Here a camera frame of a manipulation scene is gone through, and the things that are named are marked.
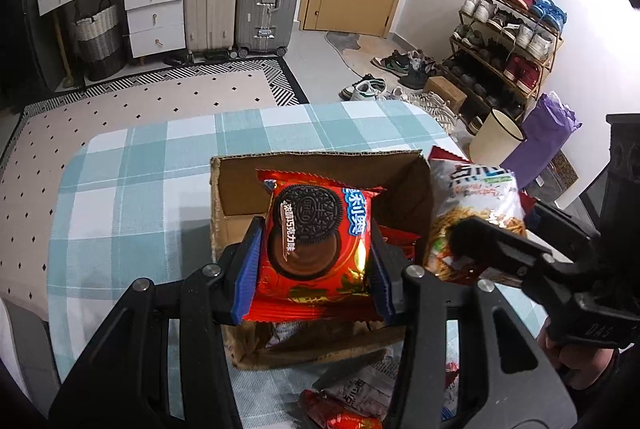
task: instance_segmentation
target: human hand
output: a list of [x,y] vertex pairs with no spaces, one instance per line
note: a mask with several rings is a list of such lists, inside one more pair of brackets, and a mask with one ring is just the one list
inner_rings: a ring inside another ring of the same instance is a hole
[[546,333],[549,323],[550,320],[547,317],[538,334],[538,346],[545,352],[551,365],[555,369],[565,365],[576,371],[567,383],[574,389],[586,389],[594,384],[607,369],[614,350],[577,345],[558,346]]

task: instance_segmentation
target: patterned rug border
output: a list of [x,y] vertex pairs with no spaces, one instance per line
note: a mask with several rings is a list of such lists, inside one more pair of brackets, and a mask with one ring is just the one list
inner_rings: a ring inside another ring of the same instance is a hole
[[278,106],[292,106],[294,104],[308,104],[305,92],[300,87],[298,80],[289,69],[284,59],[280,57],[256,57],[250,59],[238,59],[225,62],[204,62],[186,66],[161,68],[149,72],[137,73],[110,81],[96,83],[87,86],[85,90],[77,89],[61,92],[52,98],[34,102],[24,107],[20,114],[20,120],[14,128],[10,141],[2,151],[0,157],[0,177],[9,163],[15,144],[31,117],[44,112],[50,112],[65,104],[82,101],[90,97],[104,95],[115,90],[124,90],[133,86],[142,86],[162,81],[183,79],[209,74],[222,74],[229,72],[244,72],[247,70],[262,70],[271,88],[271,93]]

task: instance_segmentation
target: tablecloth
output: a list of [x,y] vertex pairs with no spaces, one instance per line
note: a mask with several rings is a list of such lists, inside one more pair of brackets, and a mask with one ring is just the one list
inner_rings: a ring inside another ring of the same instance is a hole
[[[433,146],[462,154],[428,114],[398,101],[245,110],[96,136],[66,165],[49,243],[49,329],[60,378],[134,279],[177,281],[210,262],[212,156],[406,149],[428,155]],[[502,290],[537,333],[542,308],[519,290]],[[177,334],[172,322],[170,403],[182,415]],[[297,395],[325,368],[230,368],[244,426],[298,418]]]

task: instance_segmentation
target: oreo cookie image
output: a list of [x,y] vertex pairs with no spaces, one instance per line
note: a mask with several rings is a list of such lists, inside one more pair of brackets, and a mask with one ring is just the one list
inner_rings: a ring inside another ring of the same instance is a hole
[[280,230],[280,208],[291,204],[296,227],[296,244],[310,245],[335,234],[342,221],[342,201],[331,189],[297,184],[286,187],[273,206],[274,229]]
[[293,281],[311,281],[326,275],[340,256],[340,235],[330,235],[318,243],[297,245],[287,257],[283,254],[282,232],[274,228],[269,235],[267,255],[273,269]]

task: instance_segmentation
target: rug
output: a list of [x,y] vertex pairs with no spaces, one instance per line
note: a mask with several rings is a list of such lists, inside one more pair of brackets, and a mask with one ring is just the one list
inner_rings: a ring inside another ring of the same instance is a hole
[[336,49],[344,63],[360,77],[372,74],[374,77],[383,78],[387,85],[396,86],[398,78],[392,73],[373,66],[371,59],[387,57],[394,50],[404,53],[401,46],[390,39],[347,32],[327,32],[324,38]]
[[269,58],[162,69],[27,106],[0,167],[0,294],[47,318],[46,264],[60,178],[94,136],[307,102],[284,60]]

